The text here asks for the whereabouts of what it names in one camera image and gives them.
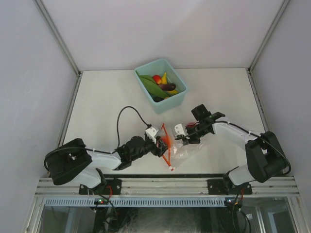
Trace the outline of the green fake leafy vegetable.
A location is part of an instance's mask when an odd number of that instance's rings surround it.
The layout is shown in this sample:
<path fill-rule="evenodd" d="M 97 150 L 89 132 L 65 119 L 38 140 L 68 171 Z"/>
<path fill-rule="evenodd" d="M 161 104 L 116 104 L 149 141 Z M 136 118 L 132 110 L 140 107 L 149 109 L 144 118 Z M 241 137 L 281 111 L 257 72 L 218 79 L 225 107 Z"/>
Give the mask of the green fake leafy vegetable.
<path fill-rule="evenodd" d="M 147 92 L 151 95 L 151 97 L 169 97 L 164 90 L 162 90 L 153 80 L 152 76 L 150 75 L 140 75 L 137 71 L 135 71 L 137 76 L 139 77 L 140 81 L 142 82 L 143 86 L 147 90 Z"/>

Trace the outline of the orange fake fruit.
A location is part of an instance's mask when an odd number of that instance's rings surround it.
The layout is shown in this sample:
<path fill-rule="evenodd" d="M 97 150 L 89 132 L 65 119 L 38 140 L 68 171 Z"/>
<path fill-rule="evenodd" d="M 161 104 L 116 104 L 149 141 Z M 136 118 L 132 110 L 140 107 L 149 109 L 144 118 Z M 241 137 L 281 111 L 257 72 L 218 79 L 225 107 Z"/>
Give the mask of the orange fake fruit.
<path fill-rule="evenodd" d="M 172 146 L 172 140 L 169 136 L 162 136 L 161 140 L 168 146 L 171 147 Z"/>

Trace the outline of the clear zip top bag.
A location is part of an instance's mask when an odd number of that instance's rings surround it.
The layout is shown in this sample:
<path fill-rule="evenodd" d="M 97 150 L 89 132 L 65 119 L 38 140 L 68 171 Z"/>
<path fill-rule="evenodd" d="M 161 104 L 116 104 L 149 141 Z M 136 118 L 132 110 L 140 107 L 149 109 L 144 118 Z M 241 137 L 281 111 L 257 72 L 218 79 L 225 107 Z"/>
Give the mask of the clear zip top bag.
<path fill-rule="evenodd" d="M 160 137 L 169 136 L 172 140 L 172 147 L 170 150 L 166 151 L 162 156 L 166 165 L 168 166 L 169 171 L 174 171 L 185 161 L 190 159 L 195 153 L 197 153 L 204 145 L 201 140 L 200 144 L 189 144 L 183 146 L 183 137 L 175 138 L 173 134 L 173 127 L 162 124 L 160 129 Z"/>

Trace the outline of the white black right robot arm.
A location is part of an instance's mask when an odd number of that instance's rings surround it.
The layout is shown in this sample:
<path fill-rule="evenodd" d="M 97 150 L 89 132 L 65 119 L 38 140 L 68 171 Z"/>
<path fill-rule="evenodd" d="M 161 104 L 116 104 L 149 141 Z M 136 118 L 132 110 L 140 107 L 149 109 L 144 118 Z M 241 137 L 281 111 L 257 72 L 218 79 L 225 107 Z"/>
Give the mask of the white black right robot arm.
<path fill-rule="evenodd" d="M 174 137 L 183 145 L 200 144 L 201 138 L 211 133 L 221 136 L 242 148 L 246 164 L 238 166 L 223 175 L 219 186 L 226 194 L 240 193 L 252 181 L 264 183 L 271 177 L 291 172 L 291 164 L 286 158 L 277 136 L 271 132 L 254 133 L 228 119 L 221 112 L 211 113 L 201 104 L 192 109 L 194 123 L 178 124 L 174 127 Z"/>

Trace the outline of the red fake apple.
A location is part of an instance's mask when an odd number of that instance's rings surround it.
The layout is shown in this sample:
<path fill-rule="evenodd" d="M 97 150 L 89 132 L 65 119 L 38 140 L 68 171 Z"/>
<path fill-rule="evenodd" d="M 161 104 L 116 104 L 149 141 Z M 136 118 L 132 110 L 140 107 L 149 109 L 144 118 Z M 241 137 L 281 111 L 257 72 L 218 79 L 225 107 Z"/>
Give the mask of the red fake apple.
<path fill-rule="evenodd" d="M 191 122 L 191 123 L 188 123 L 188 124 L 186 125 L 186 127 L 187 127 L 187 128 L 193 128 L 193 127 L 195 127 L 196 124 L 197 124 L 196 122 Z"/>

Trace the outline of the small dark fake food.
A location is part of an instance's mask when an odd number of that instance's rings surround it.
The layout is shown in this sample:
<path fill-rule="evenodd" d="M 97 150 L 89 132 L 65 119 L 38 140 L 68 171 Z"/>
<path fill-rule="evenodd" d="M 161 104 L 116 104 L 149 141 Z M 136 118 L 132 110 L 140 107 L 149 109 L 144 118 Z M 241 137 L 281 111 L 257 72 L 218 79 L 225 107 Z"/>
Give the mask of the small dark fake food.
<path fill-rule="evenodd" d="M 163 98 L 161 98 L 161 97 L 153 97 L 153 100 L 155 102 L 160 102 L 160 101 L 163 101 Z"/>

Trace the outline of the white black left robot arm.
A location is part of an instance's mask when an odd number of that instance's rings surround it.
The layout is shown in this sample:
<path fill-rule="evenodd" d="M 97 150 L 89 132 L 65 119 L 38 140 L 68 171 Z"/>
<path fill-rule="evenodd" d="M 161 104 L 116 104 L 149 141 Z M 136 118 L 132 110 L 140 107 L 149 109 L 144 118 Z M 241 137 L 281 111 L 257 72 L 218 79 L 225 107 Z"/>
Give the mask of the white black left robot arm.
<path fill-rule="evenodd" d="M 113 152 L 89 149 L 81 138 L 76 138 L 49 152 L 44 159 L 44 167 L 50 173 L 54 185 L 79 182 L 95 194 L 106 190 L 106 181 L 100 169 L 124 170 L 132 162 L 151 153 L 162 157 L 169 149 L 167 141 L 158 136 L 156 141 L 147 135 L 134 136 L 130 141 Z"/>

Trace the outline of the yellow fake banana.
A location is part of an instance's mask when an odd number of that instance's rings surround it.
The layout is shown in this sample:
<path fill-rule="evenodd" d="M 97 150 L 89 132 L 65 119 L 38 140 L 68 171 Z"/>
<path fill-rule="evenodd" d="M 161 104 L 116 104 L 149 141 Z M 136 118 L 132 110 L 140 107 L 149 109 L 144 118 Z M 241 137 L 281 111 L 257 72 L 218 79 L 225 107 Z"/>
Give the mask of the yellow fake banana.
<path fill-rule="evenodd" d="M 165 72 L 164 75 L 162 76 L 162 83 L 163 84 L 167 84 L 167 83 L 170 83 L 168 81 L 168 78 L 167 78 L 167 73 Z M 169 94 L 171 95 L 176 95 L 178 94 L 178 91 L 175 89 L 174 91 L 167 91 Z"/>

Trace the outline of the purple fake eggplant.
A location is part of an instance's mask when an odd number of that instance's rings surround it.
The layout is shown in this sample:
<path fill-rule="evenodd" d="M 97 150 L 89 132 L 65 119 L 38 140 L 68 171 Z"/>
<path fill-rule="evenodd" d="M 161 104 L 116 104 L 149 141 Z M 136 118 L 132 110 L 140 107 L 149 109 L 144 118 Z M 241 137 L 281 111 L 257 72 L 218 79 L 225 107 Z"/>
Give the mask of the purple fake eggplant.
<path fill-rule="evenodd" d="M 164 91 L 174 91 L 176 89 L 176 85 L 173 83 L 167 83 L 167 84 L 159 84 L 158 85 L 162 90 Z"/>

